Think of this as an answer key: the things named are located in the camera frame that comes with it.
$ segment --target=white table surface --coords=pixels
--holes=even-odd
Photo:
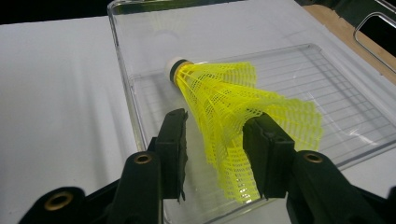
[[[50,190],[96,191],[134,152],[107,17],[0,26],[0,223],[18,222]],[[386,197],[395,159],[393,149],[343,173]],[[232,223],[265,220],[288,223],[284,201]]]

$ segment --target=shuttlecock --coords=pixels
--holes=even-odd
[[[248,119],[265,112],[293,138],[296,149],[318,149],[321,115],[315,105],[255,89],[256,71],[250,63],[194,64],[176,58],[165,74],[189,105],[204,137],[206,159],[218,171],[227,198],[242,203],[260,198],[243,149],[242,128]]]

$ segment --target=shuttlecock cork base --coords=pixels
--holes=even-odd
[[[192,64],[192,62],[185,60],[181,57],[176,57],[169,61],[169,63],[165,66],[165,76],[170,79],[171,82],[173,82],[175,85],[175,74],[177,74],[178,69],[180,69],[182,66],[187,65],[187,64]]]
[[[203,134],[207,162],[218,172],[227,198],[248,203],[259,199],[242,128],[263,112],[295,141],[296,149],[318,149],[321,115],[312,102],[287,99],[255,89],[256,70],[247,62],[194,64],[175,58],[166,66]]]

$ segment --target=transparent plastic tray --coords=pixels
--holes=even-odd
[[[242,15],[234,14],[232,18],[217,15],[214,16],[215,20],[211,20],[212,12],[219,10],[222,4],[202,10],[183,8],[135,14],[134,6],[149,6],[152,10],[159,3],[147,4],[142,6],[136,2],[120,2],[109,6],[139,149],[145,150],[151,137],[158,134],[166,113],[181,107],[188,109],[180,91],[164,76],[165,63],[175,56],[185,56],[195,63],[202,63],[203,55],[207,55],[206,58],[211,63],[251,62],[257,70],[257,88],[313,101],[323,116],[324,134],[319,151],[339,167],[347,167],[370,158],[396,142],[394,120],[390,120],[375,102],[368,100],[366,93],[363,94],[360,88],[340,73],[317,45],[306,44],[221,57],[224,56],[221,54],[223,46],[214,47],[214,53],[210,54],[211,50],[205,51],[191,45],[202,44],[207,41],[205,38],[214,38],[208,31],[213,30],[217,22],[222,24],[228,21],[237,25],[240,18],[253,20],[257,15],[242,10]],[[231,4],[222,8],[236,10]],[[249,3],[233,4],[235,7],[245,7],[244,4]],[[198,26],[200,21],[213,21],[213,27],[202,26],[202,29],[197,30],[195,26],[192,29],[185,21],[179,20],[184,17]],[[203,139],[194,118],[187,121],[187,143],[189,160],[184,184],[186,201],[164,202],[165,216],[169,223],[216,221],[222,217],[242,214],[252,206],[268,203],[261,200],[241,204],[224,197],[217,185],[216,171],[206,163]]]

